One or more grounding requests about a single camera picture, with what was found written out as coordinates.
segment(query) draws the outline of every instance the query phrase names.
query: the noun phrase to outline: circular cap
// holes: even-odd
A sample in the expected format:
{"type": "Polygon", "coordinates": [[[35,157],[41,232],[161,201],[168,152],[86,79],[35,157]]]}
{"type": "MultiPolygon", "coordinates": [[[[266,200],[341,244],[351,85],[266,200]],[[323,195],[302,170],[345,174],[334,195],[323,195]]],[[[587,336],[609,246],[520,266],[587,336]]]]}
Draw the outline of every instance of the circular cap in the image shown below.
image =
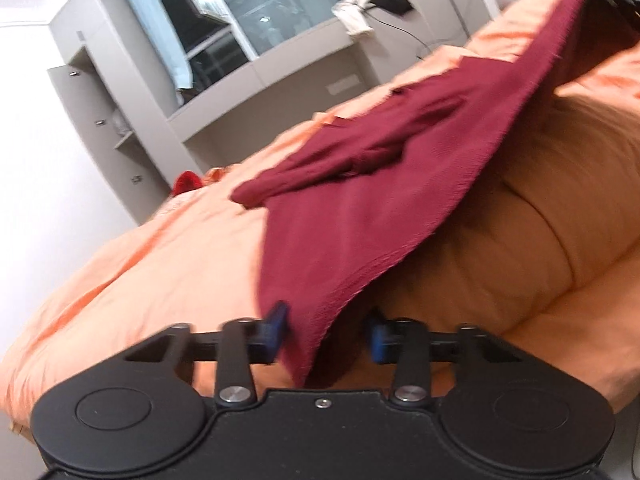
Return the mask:
{"type": "Polygon", "coordinates": [[[147,364],[95,367],[49,390],[32,430],[50,464],[84,476],[153,470],[200,434],[206,410],[188,384],[147,364]]]}
{"type": "Polygon", "coordinates": [[[244,386],[229,386],[220,391],[220,399],[225,402],[245,402],[251,397],[251,392],[244,386]]]}
{"type": "Polygon", "coordinates": [[[458,386],[444,397],[440,421],[465,452],[520,474],[559,474],[597,462],[614,419],[596,391],[566,384],[458,386]]]}
{"type": "Polygon", "coordinates": [[[127,388],[107,388],[87,395],[78,403],[76,416],[95,430],[126,430],[145,420],[151,400],[127,388]]]}
{"type": "Polygon", "coordinates": [[[420,386],[400,386],[394,395],[404,402],[420,402],[427,397],[427,391],[420,386]]]}
{"type": "Polygon", "coordinates": [[[329,399],[316,399],[316,408],[320,408],[321,410],[330,408],[332,404],[329,399]]]}
{"type": "Polygon", "coordinates": [[[543,390],[521,389],[503,393],[494,404],[501,420],[523,431],[551,431],[569,419],[569,405],[543,390]]]}

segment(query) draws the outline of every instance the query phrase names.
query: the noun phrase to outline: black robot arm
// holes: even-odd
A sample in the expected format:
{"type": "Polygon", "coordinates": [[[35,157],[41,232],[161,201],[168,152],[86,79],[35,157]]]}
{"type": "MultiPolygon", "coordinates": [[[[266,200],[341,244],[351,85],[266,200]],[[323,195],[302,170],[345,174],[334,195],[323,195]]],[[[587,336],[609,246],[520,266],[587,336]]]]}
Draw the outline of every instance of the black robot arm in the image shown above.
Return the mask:
{"type": "Polygon", "coordinates": [[[596,391],[475,327],[430,332],[367,320],[372,358],[395,365],[378,390],[268,390],[287,307],[219,333],[179,324],[47,392],[32,430],[47,480],[597,479],[614,419],[596,391]],[[217,361],[213,397],[191,387],[217,361]],[[431,363],[456,386],[431,397],[431,363]]]}

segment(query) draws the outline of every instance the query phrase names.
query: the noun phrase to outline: shelf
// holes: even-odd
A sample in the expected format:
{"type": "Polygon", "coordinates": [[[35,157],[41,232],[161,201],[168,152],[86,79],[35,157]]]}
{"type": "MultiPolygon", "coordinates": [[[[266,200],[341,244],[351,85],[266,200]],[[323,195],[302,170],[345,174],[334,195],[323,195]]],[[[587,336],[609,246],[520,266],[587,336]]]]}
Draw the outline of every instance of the shelf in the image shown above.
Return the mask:
{"type": "Polygon", "coordinates": [[[268,50],[222,78],[168,119],[182,142],[256,94],[316,61],[349,48],[344,25],[332,18],[268,50]]]}
{"type": "Polygon", "coordinates": [[[136,140],[136,133],[135,132],[129,132],[127,135],[125,135],[124,137],[122,137],[118,143],[113,147],[114,150],[119,150],[122,146],[124,146],[125,144],[128,144],[129,142],[132,142],[136,140]]]}

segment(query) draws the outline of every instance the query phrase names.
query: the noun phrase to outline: white curtain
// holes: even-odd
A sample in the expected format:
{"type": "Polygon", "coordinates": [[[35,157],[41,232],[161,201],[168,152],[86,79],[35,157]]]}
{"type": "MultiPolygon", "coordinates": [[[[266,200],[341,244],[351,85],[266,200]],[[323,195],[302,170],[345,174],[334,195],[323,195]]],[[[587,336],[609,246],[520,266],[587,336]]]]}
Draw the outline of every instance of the white curtain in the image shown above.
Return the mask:
{"type": "Polygon", "coordinates": [[[193,73],[182,43],[161,0],[129,0],[176,89],[193,88],[193,73]]]}

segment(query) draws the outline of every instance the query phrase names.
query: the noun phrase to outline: maroon towel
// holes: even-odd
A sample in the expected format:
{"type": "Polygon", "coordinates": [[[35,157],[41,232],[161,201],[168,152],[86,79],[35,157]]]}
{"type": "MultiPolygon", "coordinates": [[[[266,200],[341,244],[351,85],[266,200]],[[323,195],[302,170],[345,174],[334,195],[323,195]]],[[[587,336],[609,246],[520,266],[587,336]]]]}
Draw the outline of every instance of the maroon towel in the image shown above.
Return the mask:
{"type": "Polygon", "coordinates": [[[291,306],[283,357],[298,385],[340,311],[442,224],[516,120],[543,120],[556,86],[637,39],[600,0],[563,0],[517,62],[466,58],[234,191],[269,209],[259,304],[291,306]]]}

